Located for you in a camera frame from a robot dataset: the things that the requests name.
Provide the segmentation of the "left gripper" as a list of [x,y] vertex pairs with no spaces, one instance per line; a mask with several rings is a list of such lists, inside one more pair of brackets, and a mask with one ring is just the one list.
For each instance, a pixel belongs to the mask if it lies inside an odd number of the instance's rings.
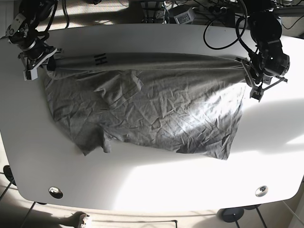
[[248,62],[242,58],[235,58],[235,61],[241,63],[243,69],[245,70],[245,81],[248,86],[251,87],[250,98],[254,98],[261,101],[264,92],[270,88],[276,86],[281,82],[288,82],[288,79],[281,76],[268,76],[264,73],[259,74],[251,62]]

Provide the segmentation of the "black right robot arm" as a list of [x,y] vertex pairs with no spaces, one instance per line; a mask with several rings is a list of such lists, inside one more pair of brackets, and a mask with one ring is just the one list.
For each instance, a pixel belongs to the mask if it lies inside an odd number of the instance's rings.
[[21,50],[18,59],[25,67],[23,75],[26,81],[38,78],[39,67],[54,70],[54,55],[63,52],[61,48],[46,43],[57,5],[57,0],[23,0],[19,13],[6,30],[5,37],[9,43]]

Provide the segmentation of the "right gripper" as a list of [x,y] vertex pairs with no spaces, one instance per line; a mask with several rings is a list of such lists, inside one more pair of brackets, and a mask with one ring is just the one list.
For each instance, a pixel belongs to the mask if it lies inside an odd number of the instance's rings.
[[29,55],[24,52],[19,53],[18,59],[21,60],[24,70],[23,76],[25,81],[35,80],[38,78],[38,68],[43,65],[47,65],[49,60],[56,54],[63,54],[62,48],[55,48],[53,46],[44,47],[41,54],[37,58],[31,59]]

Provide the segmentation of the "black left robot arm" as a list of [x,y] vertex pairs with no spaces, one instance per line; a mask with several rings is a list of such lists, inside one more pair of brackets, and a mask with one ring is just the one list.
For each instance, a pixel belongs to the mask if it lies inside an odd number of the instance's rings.
[[[246,20],[250,35],[256,43],[253,51],[241,39],[239,25]],[[249,61],[236,58],[245,70],[246,83],[251,87],[250,97],[260,101],[264,92],[273,86],[287,82],[285,74],[290,67],[290,57],[283,52],[281,24],[271,11],[251,13],[236,21],[236,35],[241,46],[248,52]]]

